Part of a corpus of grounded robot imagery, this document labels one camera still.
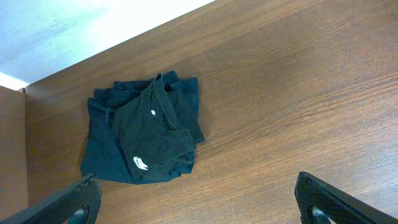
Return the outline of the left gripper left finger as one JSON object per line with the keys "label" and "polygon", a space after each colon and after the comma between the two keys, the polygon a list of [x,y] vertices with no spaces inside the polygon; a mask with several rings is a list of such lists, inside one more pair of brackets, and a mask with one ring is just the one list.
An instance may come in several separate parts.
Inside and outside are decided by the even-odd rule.
{"label": "left gripper left finger", "polygon": [[95,174],[88,174],[1,224],[94,223],[100,206],[100,183]]}

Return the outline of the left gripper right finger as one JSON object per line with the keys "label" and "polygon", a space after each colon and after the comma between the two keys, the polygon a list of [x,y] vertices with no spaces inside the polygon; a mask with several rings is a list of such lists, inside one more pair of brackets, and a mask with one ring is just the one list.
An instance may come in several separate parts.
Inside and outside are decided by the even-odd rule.
{"label": "left gripper right finger", "polygon": [[397,219],[308,172],[297,178],[295,198],[302,223],[397,224]]}

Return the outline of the dark green black t-shirt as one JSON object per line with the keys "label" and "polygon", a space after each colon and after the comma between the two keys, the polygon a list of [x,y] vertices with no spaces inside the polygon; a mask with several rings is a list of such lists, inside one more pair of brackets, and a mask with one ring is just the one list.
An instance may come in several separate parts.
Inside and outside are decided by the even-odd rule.
{"label": "dark green black t-shirt", "polygon": [[134,184],[166,182],[191,173],[197,142],[178,120],[162,74],[116,110],[112,130]]}

